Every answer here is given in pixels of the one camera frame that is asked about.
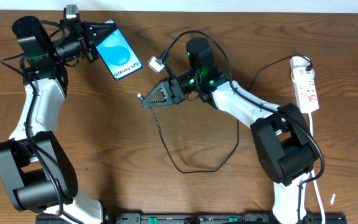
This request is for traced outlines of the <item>blue Samsung Galaxy smartphone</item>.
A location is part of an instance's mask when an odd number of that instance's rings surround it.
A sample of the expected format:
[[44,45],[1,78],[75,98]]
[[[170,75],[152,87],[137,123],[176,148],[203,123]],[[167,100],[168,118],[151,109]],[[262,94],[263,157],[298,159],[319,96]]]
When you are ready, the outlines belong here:
[[96,49],[115,80],[122,80],[143,67],[118,27]]

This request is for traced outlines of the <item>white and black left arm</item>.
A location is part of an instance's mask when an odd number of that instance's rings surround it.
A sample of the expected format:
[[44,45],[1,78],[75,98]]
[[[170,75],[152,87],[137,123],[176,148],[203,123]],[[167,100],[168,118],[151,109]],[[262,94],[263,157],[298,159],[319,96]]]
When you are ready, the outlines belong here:
[[18,211],[43,213],[47,222],[114,223],[99,200],[79,189],[75,169],[56,138],[60,108],[67,97],[70,67],[94,62],[96,47],[116,29],[112,22],[83,22],[77,14],[45,30],[46,20],[25,16],[12,31],[22,48],[17,73],[26,99],[15,130],[0,142],[0,178]]

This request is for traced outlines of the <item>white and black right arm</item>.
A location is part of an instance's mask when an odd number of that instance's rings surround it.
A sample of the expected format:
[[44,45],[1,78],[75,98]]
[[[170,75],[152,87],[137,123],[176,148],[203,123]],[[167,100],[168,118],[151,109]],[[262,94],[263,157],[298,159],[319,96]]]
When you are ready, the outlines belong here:
[[151,57],[148,66],[156,73],[167,71],[147,96],[139,95],[144,108],[177,105],[196,92],[213,108],[246,125],[266,175],[274,182],[273,219],[278,223],[304,223],[304,187],[318,179],[315,161],[323,161],[321,149],[306,126],[299,107],[264,101],[243,89],[232,72],[219,70],[210,47],[212,38],[196,37],[186,43],[189,70],[176,75],[167,63],[169,50]]

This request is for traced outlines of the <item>white power strip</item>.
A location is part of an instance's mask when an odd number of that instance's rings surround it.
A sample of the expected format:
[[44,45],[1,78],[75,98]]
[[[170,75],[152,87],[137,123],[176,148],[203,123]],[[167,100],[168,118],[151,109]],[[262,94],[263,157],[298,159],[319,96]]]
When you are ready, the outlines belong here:
[[319,109],[315,72],[309,58],[294,56],[290,59],[291,80],[295,90],[296,104],[302,113]]

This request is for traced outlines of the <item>white paper scrap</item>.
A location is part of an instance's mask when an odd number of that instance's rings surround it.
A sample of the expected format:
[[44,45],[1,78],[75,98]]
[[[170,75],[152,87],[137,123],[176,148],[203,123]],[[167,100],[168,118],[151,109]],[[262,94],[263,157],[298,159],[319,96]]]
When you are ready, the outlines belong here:
[[336,198],[336,194],[332,194],[332,197],[331,197],[331,200],[330,200],[330,205],[334,204],[335,198]]

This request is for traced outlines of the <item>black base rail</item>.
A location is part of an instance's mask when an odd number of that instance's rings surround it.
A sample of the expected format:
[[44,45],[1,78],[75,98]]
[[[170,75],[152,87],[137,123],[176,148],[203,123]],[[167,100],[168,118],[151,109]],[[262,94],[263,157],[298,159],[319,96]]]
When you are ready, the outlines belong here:
[[[36,224],[70,223],[53,215],[37,215]],[[245,213],[242,215],[141,215],[139,213],[122,213],[102,223],[113,224],[217,224],[217,223],[279,223],[272,213]],[[322,223],[321,215],[307,213],[302,223]],[[325,223],[346,224],[345,215],[326,215]]]

